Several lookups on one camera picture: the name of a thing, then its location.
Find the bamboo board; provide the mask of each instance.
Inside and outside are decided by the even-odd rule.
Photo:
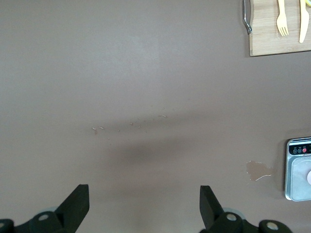
[[[299,43],[300,2],[285,0],[285,13],[289,35],[281,36],[277,30],[276,19],[279,15],[277,0],[250,0],[250,25],[253,32],[249,35],[251,56],[280,54],[311,50],[311,22],[304,42]],[[311,16],[311,8],[306,6]]]

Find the kitchen scale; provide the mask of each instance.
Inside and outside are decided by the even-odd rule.
[[[285,197],[293,201],[311,200],[311,137],[287,143]]]

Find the wooden knife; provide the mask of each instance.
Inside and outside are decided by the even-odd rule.
[[[309,25],[309,13],[306,10],[305,0],[300,0],[300,37],[299,42],[302,43],[305,40],[308,25]]]

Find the digital scale display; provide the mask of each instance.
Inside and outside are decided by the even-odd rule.
[[[292,145],[289,146],[289,151],[292,155],[310,154],[311,144]]]

